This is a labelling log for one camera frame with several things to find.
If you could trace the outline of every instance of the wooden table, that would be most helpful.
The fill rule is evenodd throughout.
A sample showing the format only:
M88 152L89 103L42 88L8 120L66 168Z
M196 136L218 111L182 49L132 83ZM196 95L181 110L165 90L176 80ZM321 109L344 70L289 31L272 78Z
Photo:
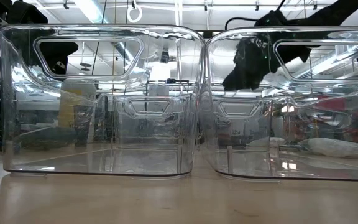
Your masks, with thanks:
M0 223L358 223L358 182L222 177L196 153L179 179L9 175L0 158Z

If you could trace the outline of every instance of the clear plastic bin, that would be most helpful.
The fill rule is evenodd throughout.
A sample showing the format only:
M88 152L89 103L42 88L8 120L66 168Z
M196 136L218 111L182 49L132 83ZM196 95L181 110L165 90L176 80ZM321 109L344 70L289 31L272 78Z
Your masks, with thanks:
M308 53L288 60L299 49ZM358 180L358 27L230 30L206 55L201 149L217 172ZM224 90L235 55L243 71L265 75L258 88Z
M4 169L189 173L203 50L184 27L0 28Z

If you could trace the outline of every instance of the ceiling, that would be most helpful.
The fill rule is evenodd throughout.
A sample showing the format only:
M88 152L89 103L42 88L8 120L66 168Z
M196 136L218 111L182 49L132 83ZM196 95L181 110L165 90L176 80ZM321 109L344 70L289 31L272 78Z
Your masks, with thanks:
M74 0L67 0L69 9L63 7L65 0L25 0L25 2L35 5L45 16L49 23L90 23L85 13L78 8ZM136 3L142 8L142 17L138 24L169 24L181 25L194 30L223 30L225 22L236 16L260 18L272 9L276 9L281 0L259 0L259 10L256 11L257 1L245 0L182 0L183 15L179 21L175 16L176 0L137 0ZM308 17L317 10L313 10L314 3L318 9L332 4L335 0L287 0L282 7L282 11L287 19L297 19ZM131 9L131 1L99 0L102 7L106 6L105 17L111 23L128 23L127 10ZM131 17L135 18L136 11L131 12ZM253 22L232 21L229 28L252 26ZM349 17L343 25L358 26L358 11ZM77 52L69 56L68 73L72 74L113 74L122 73L124 66L122 58L116 58L111 44L102 43L97 49L97 43L77 43L80 47ZM321 58L322 52L330 52L333 48L321 49L315 52L313 57ZM90 71L83 71L81 62L91 64Z

